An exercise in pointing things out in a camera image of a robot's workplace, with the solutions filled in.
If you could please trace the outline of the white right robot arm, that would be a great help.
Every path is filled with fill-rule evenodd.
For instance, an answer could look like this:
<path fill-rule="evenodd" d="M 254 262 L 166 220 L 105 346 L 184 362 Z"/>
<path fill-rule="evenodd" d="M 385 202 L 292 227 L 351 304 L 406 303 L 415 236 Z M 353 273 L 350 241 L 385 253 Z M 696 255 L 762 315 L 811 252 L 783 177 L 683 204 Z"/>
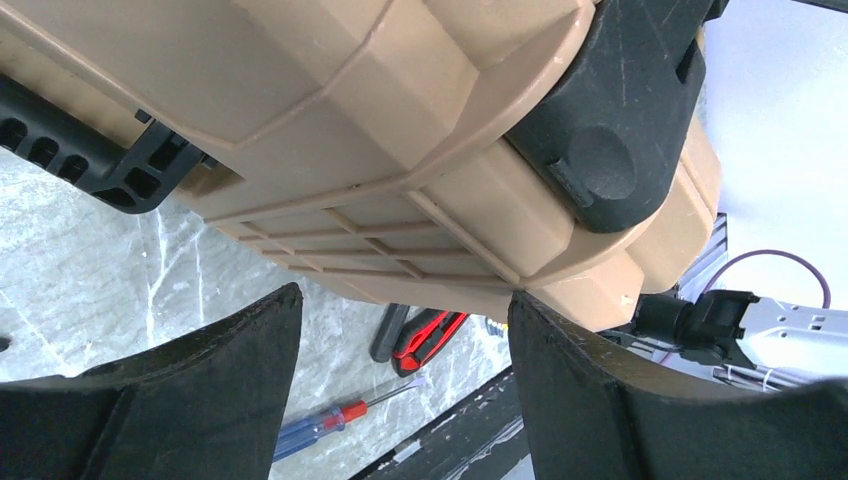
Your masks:
<path fill-rule="evenodd" d="M 665 343 L 714 380 L 777 392 L 847 377 L 847 314 L 713 290 L 689 302 L 644 295 L 631 334 Z"/>

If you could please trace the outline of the tan plastic toolbox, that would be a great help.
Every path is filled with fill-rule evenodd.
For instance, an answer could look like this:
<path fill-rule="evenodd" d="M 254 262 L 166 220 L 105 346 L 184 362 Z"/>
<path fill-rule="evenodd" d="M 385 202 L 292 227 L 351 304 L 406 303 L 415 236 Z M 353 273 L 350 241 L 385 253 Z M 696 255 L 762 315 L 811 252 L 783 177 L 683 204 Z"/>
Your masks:
<path fill-rule="evenodd" d="M 627 323 L 705 246 L 722 1 L 5 1 L 1 144 L 355 300 Z"/>

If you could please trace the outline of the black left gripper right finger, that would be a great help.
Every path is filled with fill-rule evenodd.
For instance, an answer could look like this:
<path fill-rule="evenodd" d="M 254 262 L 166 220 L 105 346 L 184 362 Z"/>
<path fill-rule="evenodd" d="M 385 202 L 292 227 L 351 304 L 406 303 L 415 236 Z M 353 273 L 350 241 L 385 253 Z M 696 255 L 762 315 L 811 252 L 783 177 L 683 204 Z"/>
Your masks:
<path fill-rule="evenodd" d="M 757 393 L 659 366 L 525 292 L 509 346 L 539 479 L 843 479 L 847 384 Z"/>

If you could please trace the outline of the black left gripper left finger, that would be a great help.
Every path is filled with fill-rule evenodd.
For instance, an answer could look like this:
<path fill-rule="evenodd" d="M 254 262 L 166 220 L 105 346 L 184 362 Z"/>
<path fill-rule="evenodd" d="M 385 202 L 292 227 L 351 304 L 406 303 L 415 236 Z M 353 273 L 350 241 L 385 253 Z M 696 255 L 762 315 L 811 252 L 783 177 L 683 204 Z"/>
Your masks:
<path fill-rule="evenodd" d="M 74 377 L 1 386 L 5 479 L 265 479 L 297 362 L 303 296 Z"/>

